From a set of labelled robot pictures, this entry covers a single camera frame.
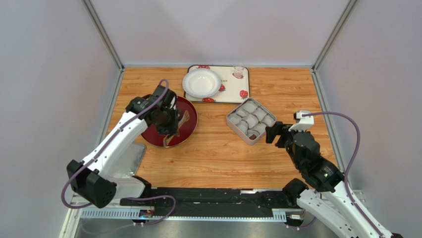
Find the metal serving tongs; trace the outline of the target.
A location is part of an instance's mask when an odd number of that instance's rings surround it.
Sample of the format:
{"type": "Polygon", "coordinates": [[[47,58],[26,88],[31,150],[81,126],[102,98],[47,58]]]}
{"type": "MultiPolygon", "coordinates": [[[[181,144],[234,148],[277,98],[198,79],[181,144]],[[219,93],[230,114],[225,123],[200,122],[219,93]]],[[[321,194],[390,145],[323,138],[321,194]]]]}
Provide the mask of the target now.
{"type": "Polygon", "coordinates": [[[180,118],[180,120],[179,120],[179,122],[178,122],[178,129],[179,129],[179,133],[178,133],[178,134],[175,134],[175,135],[170,135],[170,134],[166,135],[166,136],[163,138],[163,147],[164,147],[164,148],[167,148],[167,147],[173,147],[173,146],[179,145],[179,144],[181,144],[182,142],[184,142],[184,141],[185,141],[184,137],[183,137],[183,136],[181,136],[180,132],[181,132],[181,129],[182,129],[183,125],[184,125],[184,124],[185,124],[185,123],[186,123],[189,119],[190,119],[190,114],[189,114],[189,112],[188,112],[187,110],[185,110],[185,111],[183,112],[183,114],[182,114],[182,117],[180,118]]]}

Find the pink chocolate tin box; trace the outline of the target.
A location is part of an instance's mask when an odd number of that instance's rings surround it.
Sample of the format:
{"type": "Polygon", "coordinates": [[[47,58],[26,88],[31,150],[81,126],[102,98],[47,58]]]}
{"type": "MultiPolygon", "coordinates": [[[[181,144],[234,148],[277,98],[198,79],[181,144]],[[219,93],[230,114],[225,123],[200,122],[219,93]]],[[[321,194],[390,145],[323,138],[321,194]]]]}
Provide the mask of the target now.
{"type": "Polygon", "coordinates": [[[275,122],[275,114],[250,97],[226,116],[226,125],[249,146],[265,137],[265,128],[275,122]],[[251,140],[250,134],[256,134],[257,138],[251,140]]]}

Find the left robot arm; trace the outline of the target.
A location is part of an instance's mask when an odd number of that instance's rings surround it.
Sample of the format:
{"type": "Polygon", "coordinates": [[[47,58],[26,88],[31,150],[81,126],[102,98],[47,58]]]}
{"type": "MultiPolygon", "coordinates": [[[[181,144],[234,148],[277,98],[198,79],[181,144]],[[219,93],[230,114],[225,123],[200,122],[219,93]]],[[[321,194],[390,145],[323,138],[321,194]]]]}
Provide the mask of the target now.
{"type": "Polygon", "coordinates": [[[139,197],[144,183],[139,179],[110,179],[117,161],[134,140],[151,125],[159,134],[178,135],[181,112],[176,106],[177,94],[169,86],[159,84],[152,94],[132,99],[121,119],[106,138],[80,162],[71,160],[66,171],[69,177],[61,192],[62,203],[71,209],[64,194],[70,187],[87,201],[87,206],[106,207],[113,199],[139,197]]]}

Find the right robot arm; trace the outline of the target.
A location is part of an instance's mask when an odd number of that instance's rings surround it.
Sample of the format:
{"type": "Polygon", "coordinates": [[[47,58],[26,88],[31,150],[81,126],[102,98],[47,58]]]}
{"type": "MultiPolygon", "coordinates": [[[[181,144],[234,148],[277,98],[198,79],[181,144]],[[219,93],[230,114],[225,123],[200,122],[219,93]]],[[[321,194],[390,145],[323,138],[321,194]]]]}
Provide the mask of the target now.
{"type": "Polygon", "coordinates": [[[330,228],[340,238],[400,238],[385,228],[357,196],[347,191],[343,173],[320,153],[320,145],[306,131],[276,122],[265,129],[266,143],[276,136],[304,181],[293,179],[282,190],[290,207],[300,207],[330,228]]]}

